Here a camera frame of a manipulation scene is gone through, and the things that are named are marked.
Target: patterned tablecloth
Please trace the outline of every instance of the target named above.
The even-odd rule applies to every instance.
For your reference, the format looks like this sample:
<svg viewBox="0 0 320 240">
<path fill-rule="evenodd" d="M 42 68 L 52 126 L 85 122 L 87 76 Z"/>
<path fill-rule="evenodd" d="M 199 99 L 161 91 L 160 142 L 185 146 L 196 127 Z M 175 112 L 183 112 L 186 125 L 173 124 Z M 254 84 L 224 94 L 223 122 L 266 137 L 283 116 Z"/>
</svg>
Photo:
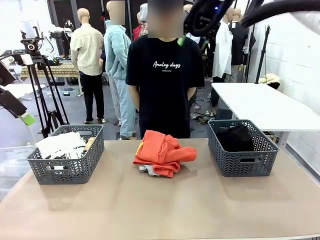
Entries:
<svg viewBox="0 0 320 240">
<path fill-rule="evenodd" d="M 55 78 L 79 78 L 79 70 L 77 68 L 75 68 L 72 63 L 63 63 L 60 66 L 50 66 L 53 76 Z M 38 70 L 37 67 L 35 67 L 36 69 L 36 74 L 38 76 L 38 78 L 45 78 L 45 73 L 43 70 Z M 50 72 L 48 67 L 46 67 L 48 74 L 50 76 Z M 29 72 L 28 72 L 28 68 L 27 66 L 23 66 L 21 69 L 21 75 L 20 75 L 21 79 L 26 79 L 29 77 Z"/>
</svg>

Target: mannequin head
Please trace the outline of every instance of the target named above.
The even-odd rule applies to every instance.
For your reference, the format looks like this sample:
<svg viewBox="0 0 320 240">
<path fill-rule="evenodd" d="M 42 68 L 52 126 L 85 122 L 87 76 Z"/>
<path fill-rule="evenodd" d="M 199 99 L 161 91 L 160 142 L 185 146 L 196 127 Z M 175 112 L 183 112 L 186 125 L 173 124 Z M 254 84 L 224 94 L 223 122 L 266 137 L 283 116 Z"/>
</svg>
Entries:
<svg viewBox="0 0 320 240">
<path fill-rule="evenodd" d="M 140 21 L 140 12 L 138 12 L 136 14 L 136 19 L 138 20 L 138 23 L 141 24 L 141 21 Z"/>
<path fill-rule="evenodd" d="M 232 22 L 239 22 L 241 17 L 241 9 L 235 9 L 233 12 Z"/>
<path fill-rule="evenodd" d="M 148 36 L 180 38 L 183 35 L 184 8 L 179 0 L 149 0 Z"/>
<path fill-rule="evenodd" d="M 192 8 L 192 4 L 186 4 L 183 6 L 183 10 L 187 11 L 188 13 L 190 13 L 191 8 Z"/>
<path fill-rule="evenodd" d="M 88 24 L 90 19 L 90 13 L 85 8 L 79 8 L 78 12 L 78 18 L 81 24 Z"/>
<path fill-rule="evenodd" d="M 223 16 L 223 19 L 222 19 L 222 20 L 223 20 L 226 24 L 230 23 L 230 22 L 232 21 L 233 17 L 234 17 L 234 12 L 235 12 L 235 9 L 233 9 L 232 7 L 230 7 L 230 8 L 226 11 L 226 13 L 225 13 L 225 15 Z"/>
<path fill-rule="evenodd" d="M 148 22 L 148 3 L 140 6 L 140 22 Z"/>
<path fill-rule="evenodd" d="M 125 25 L 125 1 L 111 0 L 106 3 L 112 25 Z"/>
</svg>

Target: black pants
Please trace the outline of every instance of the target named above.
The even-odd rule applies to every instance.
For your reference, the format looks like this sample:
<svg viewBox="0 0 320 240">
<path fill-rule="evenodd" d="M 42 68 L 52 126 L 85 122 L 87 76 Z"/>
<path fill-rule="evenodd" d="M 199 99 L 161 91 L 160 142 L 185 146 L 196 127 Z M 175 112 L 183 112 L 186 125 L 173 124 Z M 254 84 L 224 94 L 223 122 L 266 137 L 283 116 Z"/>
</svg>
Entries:
<svg viewBox="0 0 320 240">
<path fill-rule="evenodd" d="M 226 78 L 226 74 L 224 73 L 222 78 L 215 76 L 213 78 L 214 83 L 224 83 Z M 211 107 L 215 107 L 218 105 L 219 102 L 219 94 L 216 92 L 216 90 L 212 87 L 211 88 L 211 96 L 210 96 L 210 101 L 211 101 Z"/>
<path fill-rule="evenodd" d="M 86 121 L 90 122 L 94 120 L 92 117 L 94 98 L 96 103 L 96 116 L 99 119 L 103 119 L 105 114 L 105 104 L 101 74 L 90 76 L 81 72 L 80 80 L 83 87 L 83 95 L 86 108 Z"/>
</svg>

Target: mannequin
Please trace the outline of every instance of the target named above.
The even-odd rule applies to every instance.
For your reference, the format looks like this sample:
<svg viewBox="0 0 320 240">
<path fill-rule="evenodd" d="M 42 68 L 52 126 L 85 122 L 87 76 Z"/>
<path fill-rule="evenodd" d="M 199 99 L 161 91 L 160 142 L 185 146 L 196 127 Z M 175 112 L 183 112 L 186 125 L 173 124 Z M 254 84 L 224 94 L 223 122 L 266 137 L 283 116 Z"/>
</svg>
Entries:
<svg viewBox="0 0 320 240">
<path fill-rule="evenodd" d="M 226 11 L 216 33 L 212 70 L 213 77 L 222 78 L 224 73 L 231 74 L 231 45 L 233 35 L 229 31 L 228 23 L 232 21 L 233 13 L 233 8 L 229 8 Z"/>
<path fill-rule="evenodd" d="M 136 19 L 139 25 L 135 29 L 133 29 L 133 40 L 136 40 L 140 35 L 140 31 L 141 31 L 140 12 L 136 14 Z"/>
<path fill-rule="evenodd" d="M 141 31 L 139 37 L 148 34 L 148 3 L 143 3 L 140 6 L 139 21 L 141 24 Z"/>
<path fill-rule="evenodd" d="M 105 71 L 108 74 L 112 101 L 121 140 L 136 140 L 134 125 L 136 109 L 130 96 L 129 87 L 126 85 L 127 56 L 130 39 L 126 35 L 125 1 L 111 0 L 106 4 L 110 20 L 105 21 L 107 26 L 104 35 L 104 48 L 106 54 Z"/>
<path fill-rule="evenodd" d="M 248 37 L 249 29 L 243 27 L 239 21 L 241 17 L 241 10 L 235 9 L 232 16 L 232 22 L 229 25 L 229 30 L 233 34 L 232 40 L 232 59 L 231 59 L 231 73 L 225 77 L 226 83 L 236 83 L 239 71 L 242 70 L 244 63 L 243 48 Z"/>
<path fill-rule="evenodd" d="M 183 6 L 183 10 L 185 11 L 185 13 L 186 13 L 187 15 L 190 13 L 191 8 L 192 8 L 192 4 L 186 4 L 186 5 Z M 192 40 L 195 41 L 197 44 L 199 44 L 199 42 L 200 42 L 200 38 L 201 38 L 201 37 L 199 37 L 199 36 L 193 36 L 193 35 L 191 35 L 190 32 L 187 33 L 185 36 L 188 37 L 188 38 L 190 38 L 190 39 L 192 39 Z"/>
<path fill-rule="evenodd" d="M 80 8 L 77 15 L 81 27 L 76 29 L 71 36 L 70 53 L 73 65 L 79 69 L 83 87 L 86 107 L 84 123 L 89 124 L 94 120 L 92 117 L 94 98 L 97 112 L 96 119 L 105 123 L 104 92 L 101 79 L 102 65 L 100 63 L 104 37 L 101 32 L 89 24 L 90 13 L 87 9 Z"/>
<path fill-rule="evenodd" d="M 188 37 L 178 44 L 177 31 L 183 30 L 181 0 L 153 0 L 149 10 L 148 36 L 131 44 L 127 61 L 126 83 L 139 111 L 140 135 L 153 130 L 189 138 L 189 99 L 204 86 L 202 54 Z"/>
</svg>

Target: shoe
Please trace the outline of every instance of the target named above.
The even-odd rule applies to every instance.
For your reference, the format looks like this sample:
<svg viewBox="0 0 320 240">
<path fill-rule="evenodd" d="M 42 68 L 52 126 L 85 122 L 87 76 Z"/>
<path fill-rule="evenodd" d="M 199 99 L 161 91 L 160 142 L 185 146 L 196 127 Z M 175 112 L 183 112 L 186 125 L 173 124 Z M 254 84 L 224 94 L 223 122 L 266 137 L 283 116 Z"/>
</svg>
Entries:
<svg viewBox="0 0 320 240">
<path fill-rule="evenodd" d="M 117 127 L 121 127 L 122 122 L 121 122 L 120 120 L 118 120 L 118 121 L 115 122 L 113 125 L 114 125 L 114 126 L 117 126 Z"/>
<path fill-rule="evenodd" d="M 98 121 L 100 121 L 100 122 L 102 122 L 103 124 L 105 124 L 106 123 L 106 119 L 105 118 L 96 118 Z"/>
<path fill-rule="evenodd" d="M 87 120 L 85 120 L 84 121 L 84 124 L 90 124 L 90 123 L 92 123 L 93 122 L 93 120 L 92 121 L 87 121 Z"/>
<path fill-rule="evenodd" d="M 134 136 L 121 136 L 119 140 L 137 140 Z"/>
</svg>

